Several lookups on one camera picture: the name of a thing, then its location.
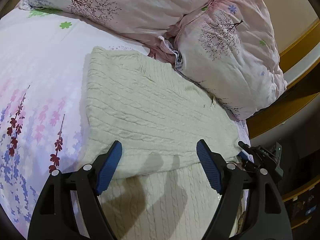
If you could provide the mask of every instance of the pillow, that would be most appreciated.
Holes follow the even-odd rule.
[[[159,46],[170,25],[209,0],[29,0],[33,7],[55,8],[86,17],[131,39]]]
[[[239,119],[271,105],[287,82],[263,0],[214,0],[175,38],[177,70]]]

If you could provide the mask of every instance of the wooden shelf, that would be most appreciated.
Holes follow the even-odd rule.
[[[288,71],[320,42],[320,20],[316,19],[309,29],[290,47],[280,53],[279,66]]]
[[[299,112],[320,94],[320,64],[294,88],[286,91],[278,101],[248,118],[249,138],[265,133]]]
[[[308,223],[308,221],[311,219],[311,215],[307,216],[307,217],[304,217],[304,218],[297,218],[297,219],[294,219],[292,222],[291,222],[291,229],[294,229],[298,226],[301,226],[305,223]]]
[[[316,176],[314,179],[310,180],[308,183],[302,185],[301,187],[298,187],[297,189],[295,189],[287,194],[284,194],[282,196],[283,202],[286,202],[290,199],[293,199],[294,197],[301,195],[302,193],[306,192],[307,190],[313,188],[319,182],[320,182],[320,174],[318,176]]]

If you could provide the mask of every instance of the purple flower print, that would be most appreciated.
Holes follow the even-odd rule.
[[[230,13],[236,14],[237,8],[234,5],[229,5],[228,9],[230,10]]]

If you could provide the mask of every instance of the folded blanket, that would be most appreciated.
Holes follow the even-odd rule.
[[[224,158],[240,151],[237,128],[215,99],[170,64],[136,51],[93,49],[86,111],[90,131],[84,161],[91,163],[119,140],[123,155],[114,178],[197,163],[200,139]]]
[[[178,161],[175,157],[172,164]],[[118,240],[200,240],[220,198],[201,164],[196,163],[174,171],[112,180],[99,201]],[[231,236],[241,222],[244,203],[242,197]]]

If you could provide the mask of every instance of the bed sheet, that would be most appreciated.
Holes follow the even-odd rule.
[[[27,237],[50,167],[74,171],[88,132],[85,68],[94,46],[149,49],[81,17],[18,8],[0,20],[0,203]],[[245,125],[240,139],[249,141]]]

